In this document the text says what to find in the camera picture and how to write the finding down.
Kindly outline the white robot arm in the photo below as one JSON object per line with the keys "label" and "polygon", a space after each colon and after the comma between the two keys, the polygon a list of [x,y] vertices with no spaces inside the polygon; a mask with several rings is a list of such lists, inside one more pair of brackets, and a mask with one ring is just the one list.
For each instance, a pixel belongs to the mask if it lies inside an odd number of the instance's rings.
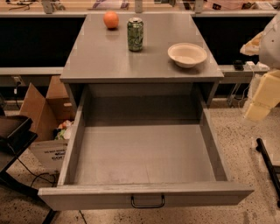
{"label": "white robot arm", "polygon": [[264,75],[254,75],[243,106],[243,117],[257,123],[280,102],[280,12],[240,52],[258,55],[259,62],[269,67]]}

